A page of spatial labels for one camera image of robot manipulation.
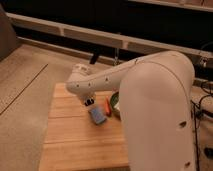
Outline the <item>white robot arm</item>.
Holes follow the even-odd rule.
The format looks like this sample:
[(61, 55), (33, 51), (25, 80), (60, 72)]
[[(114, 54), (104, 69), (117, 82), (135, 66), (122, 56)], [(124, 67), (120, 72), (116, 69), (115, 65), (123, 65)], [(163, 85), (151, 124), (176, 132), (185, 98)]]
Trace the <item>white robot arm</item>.
[(73, 66), (66, 89), (85, 105), (98, 91), (119, 92), (131, 171), (196, 171), (190, 93), (195, 70), (177, 51), (138, 57), (93, 74)]

